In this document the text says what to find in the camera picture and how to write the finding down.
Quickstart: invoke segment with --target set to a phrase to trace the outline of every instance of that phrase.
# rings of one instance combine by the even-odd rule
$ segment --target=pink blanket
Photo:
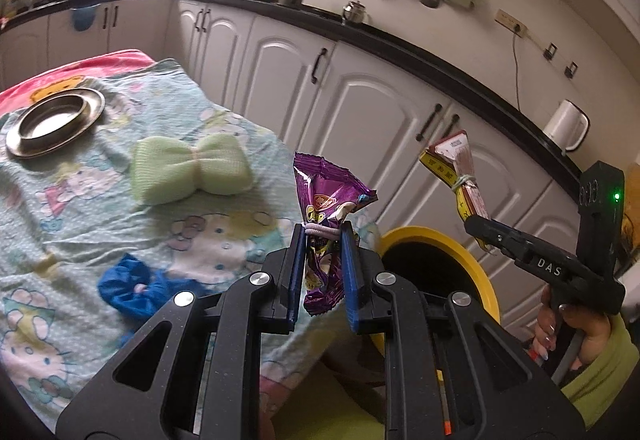
[[[57,91],[76,87],[85,77],[102,78],[127,73],[151,66],[154,62],[138,50],[122,50],[45,71],[0,93],[0,115],[27,107]]]

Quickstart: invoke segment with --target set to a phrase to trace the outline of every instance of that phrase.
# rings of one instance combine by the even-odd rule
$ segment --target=human hand
[[[556,314],[549,308],[550,299],[551,288],[547,285],[540,298],[543,307],[538,312],[533,339],[533,349],[545,360],[548,359],[548,352],[556,349]],[[584,306],[560,305],[559,311],[565,323],[585,333],[578,358],[571,366],[571,370],[577,370],[593,362],[604,351],[611,335],[611,323],[606,315]]]

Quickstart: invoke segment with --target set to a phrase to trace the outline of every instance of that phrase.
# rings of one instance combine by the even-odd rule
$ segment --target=rubber band
[[[458,179],[454,182],[453,185],[451,185],[451,190],[452,191],[456,191],[458,190],[460,187],[462,187],[462,185],[466,184],[466,182],[476,182],[476,177],[473,175],[462,175],[459,176]]]
[[[324,237],[331,241],[338,241],[340,239],[340,229],[332,229],[331,227],[318,225],[317,223],[305,223],[305,234]]]

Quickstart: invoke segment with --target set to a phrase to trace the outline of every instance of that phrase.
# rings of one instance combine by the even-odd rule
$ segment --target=white electric kettle
[[[591,122],[584,111],[570,100],[562,100],[544,129],[562,153],[575,151],[584,141]]]

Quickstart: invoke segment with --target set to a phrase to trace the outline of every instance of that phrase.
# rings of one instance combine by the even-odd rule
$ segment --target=tied bundle of paper
[[[422,152],[420,163],[441,179],[456,195],[456,208],[462,221],[472,214],[491,219],[484,206],[474,172],[474,160],[465,131],[434,143]],[[476,239],[482,250],[494,247]]]

